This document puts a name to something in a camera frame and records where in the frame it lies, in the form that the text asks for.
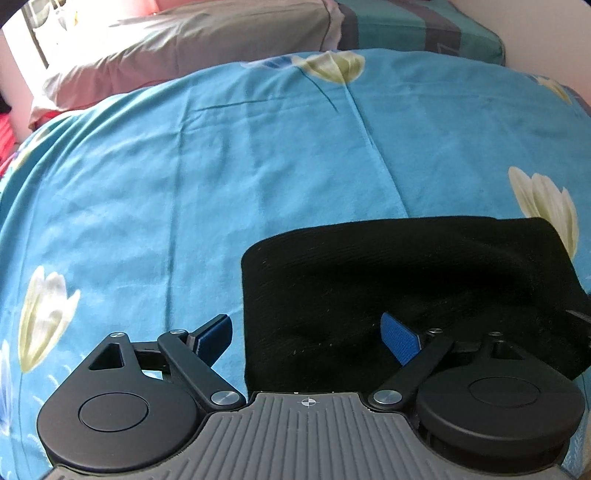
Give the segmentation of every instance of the black knit cloth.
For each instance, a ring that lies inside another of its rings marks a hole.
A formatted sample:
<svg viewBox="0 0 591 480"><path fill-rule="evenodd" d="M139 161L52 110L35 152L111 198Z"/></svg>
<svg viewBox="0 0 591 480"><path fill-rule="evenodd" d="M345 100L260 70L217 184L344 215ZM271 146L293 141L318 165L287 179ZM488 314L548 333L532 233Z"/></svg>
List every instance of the black knit cloth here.
<svg viewBox="0 0 591 480"><path fill-rule="evenodd" d="M253 391L369 393L399 367L383 312L458 340L492 330L574 379L591 365L591 315L542 219L375 220L302 229L242 259L245 379Z"/></svg>

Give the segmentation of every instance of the red fabric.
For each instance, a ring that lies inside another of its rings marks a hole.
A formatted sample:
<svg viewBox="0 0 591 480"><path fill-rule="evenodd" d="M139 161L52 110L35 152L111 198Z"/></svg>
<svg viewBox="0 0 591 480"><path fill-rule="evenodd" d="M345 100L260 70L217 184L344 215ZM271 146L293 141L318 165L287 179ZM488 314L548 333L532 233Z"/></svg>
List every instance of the red fabric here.
<svg viewBox="0 0 591 480"><path fill-rule="evenodd" d="M0 164L8 159L17 142L9 120L7 113L0 115Z"/></svg>
<svg viewBox="0 0 591 480"><path fill-rule="evenodd" d="M8 170L8 166L10 165L10 162L12 162L13 158L14 158L14 154L10 155L10 157L8 157L6 160L0 161L0 179L4 176L4 174Z"/></svg>

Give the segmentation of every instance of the blue pad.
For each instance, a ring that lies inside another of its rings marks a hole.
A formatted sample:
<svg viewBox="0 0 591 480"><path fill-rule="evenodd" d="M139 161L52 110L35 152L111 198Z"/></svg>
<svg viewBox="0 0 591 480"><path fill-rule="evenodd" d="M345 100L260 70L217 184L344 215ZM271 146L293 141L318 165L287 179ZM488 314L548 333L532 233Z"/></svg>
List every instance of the blue pad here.
<svg viewBox="0 0 591 480"><path fill-rule="evenodd" d="M382 315L380 331L382 341L402 366L409 363L421 351L418 335L388 313Z"/></svg>

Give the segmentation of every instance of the striped bedding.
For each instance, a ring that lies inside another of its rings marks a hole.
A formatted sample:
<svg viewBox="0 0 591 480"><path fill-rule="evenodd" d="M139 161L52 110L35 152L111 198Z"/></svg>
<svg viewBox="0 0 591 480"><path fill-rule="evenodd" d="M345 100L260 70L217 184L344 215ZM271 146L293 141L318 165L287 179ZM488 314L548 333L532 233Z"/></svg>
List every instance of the striped bedding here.
<svg viewBox="0 0 591 480"><path fill-rule="evenodd" d="M340 0L341 50L432 51L505 64L501 39L447 0Z"/></svg>

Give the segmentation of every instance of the yellow tulip print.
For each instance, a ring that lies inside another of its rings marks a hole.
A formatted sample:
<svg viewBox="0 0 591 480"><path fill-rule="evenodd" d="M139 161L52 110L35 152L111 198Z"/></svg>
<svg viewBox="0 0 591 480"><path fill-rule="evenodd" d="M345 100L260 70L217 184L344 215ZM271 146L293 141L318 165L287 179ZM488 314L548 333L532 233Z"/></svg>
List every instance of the yellow tulip print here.
<svg viewBox="0 0 591 480"><path fill-rule="evenodd" d="M359 78L365 68L365 57L352 51L325 51L306 59L294 55L291 62L310 75L341 85Z"/></svg>
<svg viewBox="0 0 591 480"><path fill-rule="evenodd" d="M548 220L572 260L579 243L579 221L569 191L563 188L561 192L550 178L538 173L529 178L517 167L509 169L509 181L523 214Z"/></svg>
<svg viewBox="0 0 591 480"><path fill-rule="evenodd" d="M562 87L562 85L559 84L556 80L547 79L547 78L539 77L539 76L536 76L535 79L537 80L537 82L540 85L546 87L551 92L558 95L560 98L562 98L562 100L564 100L569 105L573 104L573 102L571 101L571 99L569 97L569 94L566 93L566 90L564 90L564 87Z"/></svg>
<svg viewBox="0 0 591 480"><path fill-rule="evenodd" d="M55 347L76 312L80 290L68 298L66 281L56 272L45 278L38 267L27 289L18 327L18 360L22 373L37 367Z"/></svg>

